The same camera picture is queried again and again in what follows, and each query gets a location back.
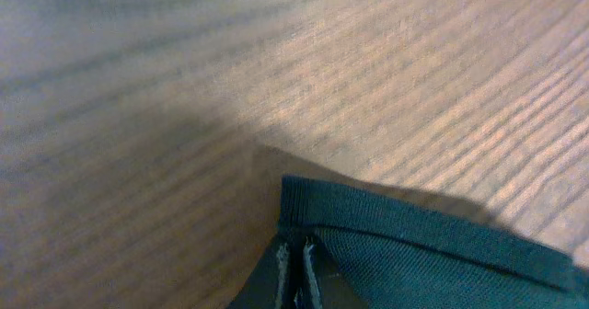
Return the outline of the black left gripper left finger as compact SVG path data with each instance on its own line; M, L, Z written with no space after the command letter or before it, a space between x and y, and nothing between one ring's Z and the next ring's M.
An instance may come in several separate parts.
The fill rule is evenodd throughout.
M227 309L290 308L290 273L291 248L277 235Z

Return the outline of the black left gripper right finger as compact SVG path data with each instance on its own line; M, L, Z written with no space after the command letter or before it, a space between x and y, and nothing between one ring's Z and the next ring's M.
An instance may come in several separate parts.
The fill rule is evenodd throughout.
M336 260L315 236L306 238L302 250L302 301L311 309L367 309Z

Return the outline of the black t-shirt with white logo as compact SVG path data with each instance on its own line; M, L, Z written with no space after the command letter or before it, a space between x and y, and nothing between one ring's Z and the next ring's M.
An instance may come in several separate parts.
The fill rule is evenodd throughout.
M372 308L588 308L569 256L369 191L284 177L279 229L315 235Z

